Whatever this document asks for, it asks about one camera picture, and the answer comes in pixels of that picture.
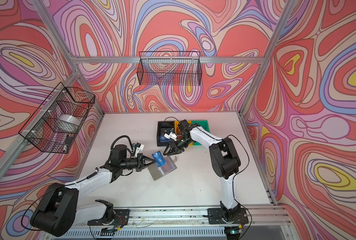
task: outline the black cable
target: black cable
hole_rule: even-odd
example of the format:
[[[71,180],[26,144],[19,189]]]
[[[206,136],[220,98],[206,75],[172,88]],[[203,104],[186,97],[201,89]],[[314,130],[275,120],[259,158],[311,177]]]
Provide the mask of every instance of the black cable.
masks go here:
[[[221,219],[221,217],[210,217],[209,215],[203,215],[203,217],[212,218],[212,219]]]
[[[247,168],[248,165],[250,164],[250,157],[248,156],[247,150],[245,149],[245,147],[243,146],[243,144],[239,141],[239,139],[238,139],[237,137],[235,137],[234,135],[232,135],[232,134],[228,135],[227,137],[229,137],[229,136],[233,136],[236,140],[238,140],[238,142],[240,143],[240,145],[241,145],[241,146],[243,147],[243,149],[245,150],[246,155],[247,155],[247,159],[248,159],[248,162],[247,162],[247,165],[245,166],[245,168],[243,168],[241,171],[237,172],[237,173],[234,175],[234,177],[232,178],[232,195],[233,195],[233,197],[234,197],[234,200],[235,200],[237,203],[240,204],[240,202],[238,202],[238,201],[235,199],[235,193],[234,193],[234,178],[235,178],[238,174],[240,174],[241,172],[243,172],[244,170],[246,170],[246,168]],[[251,215],[250,211],[249,211],[245,206],[243,206],[242,204],[240,204],[240,205],[241,205],[242,207],[244,207],[244,208],[248,211],[248,214],[249,214],[250,217],[251,217],[251,221],[250,221],[250,224],[248,225],[246,231],[243,232],[242,236],[240,236],[239,239],[241,239],[241,238],[243,237],[243,235],[247,232],[247,230],[250,228],[251,222],[252,222],[252,215]]]
[[[40,198],[42,198],[43,196],[45,196],[45,194],[47,194],[47,193],[49,193],[49,192],[51,192],[51,191],[53,191],[53,190],[56,190],[56,189],[58,189],[58,188],[61,188],[61,187],[66,187],[66,186],[70,186],[70,185],[77,184],[77,183],[79,183],[79,182],[81,182],[81,181],[83,181],[83,180],[86,180],[86,178],[84,178],[84,179],[82,179],[82,180],[80,180],[80,181],[78,181],[78,182],[76,182],[76,183],[72,183],[72,184],[68,184],[68,185],[62,185],[62,186],[56,187],[56,188],[54,188],[54,189],[51,189],[51,190],[49,190],[49,191],[46,191],[46,192],[45,192],[44,194],[42,194],[39,198],[37,198],[34,202],[32,202],[32,204],[30,204],[30,206],[29,206],[29,207],[26,209],[26,211],[23,213],[23,215],[22,215],[22,217],[21,217],[21,226],[22,226],[23,228],[27,229],[27,230],[30,230],[30,231],[42,231],[42,230],[40,230],[40,229],[27,228],[27,227],[25,227],[25,226],[23,225],[23,217],[26,215],[26,213],[28,212],[28,210],[33,206],[33,204],[34,204],[35,202],[37,202]]]
[[[175,118],[175,117],[167,117],[167,118]],[[167,119],[167,118],[165,118],[165,122],[166,122],[166,119]],[[175,118],[175,119],[176,119],[176,118]],[[179,122],[179,120],[178,120],[178,119],[176,119],[176,120]]]
[[[131,173],[126,174],[126,175],[121,174],[121,176],[129,176],[130,174],[132,174],[132,173],[133,173],[133,171],[134,171],[134,169],[131,169]]]
[[[133,149],[133,144],[131,143],[131,140],[130,140],[130,138],[129,138],[127,135],[122,135],[122,136],[117,137],[117,139],[115,139],[115,140],[113,141],[113,143],[111,144],[110,151],[113,149],[114,144],[115,144],[119,139],[124,138],[124,137],[126,137],[126,138],[128,139],[128,141],[129,141],[129,143],[130,143],[131,150],[133,151],[133,150],[134,150],[134,149]]]
[[[89,229],[90,229],[91,236],[94,238],[94,240],[97,240],[97,239],[95,238],[95,236],[93,235],[93,232],[91,231],[90,224],[88,224],[88,225],[89,225]]]

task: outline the green tray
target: green tray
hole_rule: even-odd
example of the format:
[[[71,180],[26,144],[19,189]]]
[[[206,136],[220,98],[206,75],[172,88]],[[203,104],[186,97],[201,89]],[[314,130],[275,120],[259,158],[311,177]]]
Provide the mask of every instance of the green tray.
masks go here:
[[[201,127],[203,127],[204,130],[206,130],[207,132],[210,132],[209,122],[207,122],[207,120],[191,121],[191,123],[198,123]],[[199,142],[193,142],[192,144],[194,146],[201,145]]]

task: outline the metal rail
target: metal rail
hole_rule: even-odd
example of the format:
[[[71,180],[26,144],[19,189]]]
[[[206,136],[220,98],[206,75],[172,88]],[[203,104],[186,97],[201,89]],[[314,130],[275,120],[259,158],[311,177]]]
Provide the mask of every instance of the metal rail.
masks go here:
[[[263,60],[262,64],[259,66],[259,68],[257,69],[255,76],[252,79],[252,82],[250,84],[250,87],[247,90],[247,93],[246,93],[246,96],[242,102],[242,105],[239,109],[240,114],[242,114],[242,112],[245,110],[246,104],[249,103],[252,96],[254,96],[257,85],[259,84],[262,77],[264,77],[264,72],[265,72],[266,68],[268,67],[268,64],[270,63],[271,55],[274,52],[276,44],[278,43],[278,41],[281,37],[281,34],[282,34],[297,2],[298,2],[298,0],[289,0],[286,2],[286,5],[283,8],[283,11],[279,17],[278,23],[275,26],[273,35],[271,36],[271,39],[268,42],[266,51],[263,55],[264,60]]]
[[[276,197],[275,197],[274,193],[272,192],[271,186],[268,183],[266,173],[263,171],[262,163],[259,160],[259,152],[256,150],[256,148],[252,142],[251,136],[248,134],[247,124],[244,121],[242,116],[239,116],[239,121],[240,121],[240,125],[243,128],[243,132],[245,133],[245,136],[246,136],[246,139],[248,142],[248,146],[251,149],[252,156],[253,156],[254,161],[257,165],[258,172],[259,172],[260,178],[262,179],[263,185],[265,186],[267,193],[269,194],[269,198],[271,198],[272,204],[277,205],[278,202],[276,201]]]
[[[170,58],[170,57],[150,57],[150,58]],[[186,58],[191,59],[191,57],[174,57],[175,58]],[[140,58],[124,57],[124,56],[112,56],[112,57],[83,57],[83,56],[73,56],[72,60],[74,64],[79,63],[139,63]],[[262,63],[264,57],[200,57],[201,63]]]
[[[74,61],[72,60],[72,58],[71,58],[72,54],[71,54],[69,48],[67,47],[66,42],[64,41],[62,35],[58,31],[56,23],[54,22],[49,10],[47,9],[47,7],[43,3],[43,1],[42,0],[32,0],[32,3],[34,5],[34,7],[36,8],[38,15],[41,17],[43,23],[45,24],[46,28],[48,29],[52,40],[60,48],[60,51],[61,51],[63,57],[65,58],[66,62],[70,65],[70,67],[74,71],[76,71],[79,74],[79,83],[81,84],[83,89],[90,93],[93,93],[93,91],[91,90],[89,84],[87,83],[84,75],[81,73],[78,65],[76,65],[74,63]],[[98,102],[95,102],[94,106],[95,106],[98,114],[102,117],[104,113],[101,109],[100,104]]]
[[[207,228],[219,228],[238,226],[235,224],[216,224],[210,225],[208,218],[203,217],[207,215],[207,209],[219,206],[191,206],[191,207],[130,207],[130,208],[115,208],[115,209],[130,209],[128,216],[128,225],[122,228],[121,231],[134,231],[134,230],[170,230],[179,227],[190,228],[190,230],[205,230]],[[289,233],[287,229],[292,226],[290,217],[287,210],[283,206],[273,205],[245,205],[251,215],[248,220],[252,226],[268,226],[276,225],[283,226],[283,233]],[[99,231],[107,226],[92,227],[96,232],[96,237],[100,236]],[[73,226],[65,235],[59,238],[82,238],[89,235],[90,230],[87,223]],[[131,233],[132,237],[137,237],[137,233]],[[45,234],[42,239],[52,238],[51,235]]]
[[[73,72],[64,82],[65,86],[73,85],[75,79],[77,77],[77,73]],[[55,92],[53,96],[47,101],[47,103],[43,106],[41,111],[32,119],[32,121],[27,125],[25,130],[32,129],[34,125],[39,121],[39,119],[45,114],[46,110],[49,109],[51,104],[57,98],[59,92]],[[0,158],[0,180],[12,166],[13,162],[18,158],[18,156],[22,153],[24,148],[29,142],[23,138],[21,135],[17,136],[17,139],[13,142],[13,144],[9,147],[9,149],[3,154]]]

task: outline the colorful swirl wallpaper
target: colorful swirl wallpaper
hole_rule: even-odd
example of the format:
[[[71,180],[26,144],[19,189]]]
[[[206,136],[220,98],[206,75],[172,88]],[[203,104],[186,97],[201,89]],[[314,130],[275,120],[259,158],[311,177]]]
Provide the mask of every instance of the colorful swirl wallpaper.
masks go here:
[[[0,0],[0,157],[51,90],[69,75],[69,66],[31,1]],[[23,211],[51,183],[72,180],[98,121],[92,109],[67,155],[42,153],[32,145],[25,148],[0,181],[0,239],[36,238],[38,232],[20,224]]]
[[[262,56],[281,1],[59,0],[47,7],[76,56],[200,51]],[[236,111],[257,64],[203,64],[201,86],[139,86],[137,64],[80,64],[105,112]]]
[[[84,63],[79,68],[104,112],[237,111],[257,64],[214,64],[200,86],[139,85],[137,64]]]
[[[300,239],[356,239],[356,0],[299,1],[244,118]]]

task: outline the red wire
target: red wire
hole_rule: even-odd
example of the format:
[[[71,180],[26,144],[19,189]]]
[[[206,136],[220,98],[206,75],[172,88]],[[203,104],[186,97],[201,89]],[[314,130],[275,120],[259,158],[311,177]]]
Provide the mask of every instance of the red wire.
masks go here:
[[[121,226],[121,225],[122,225],[122,218],[121,218],[121,216],[120,216],[120,215],[115,215],[114,217],[119,217],[119,219],[121,220],[121,224],[120,224],[119,226]]]
[[[125,223],[126,223],[125,219],[122,216],[119,216],[119,217],[121,217],[123,219],[123,225],[125,225]]]

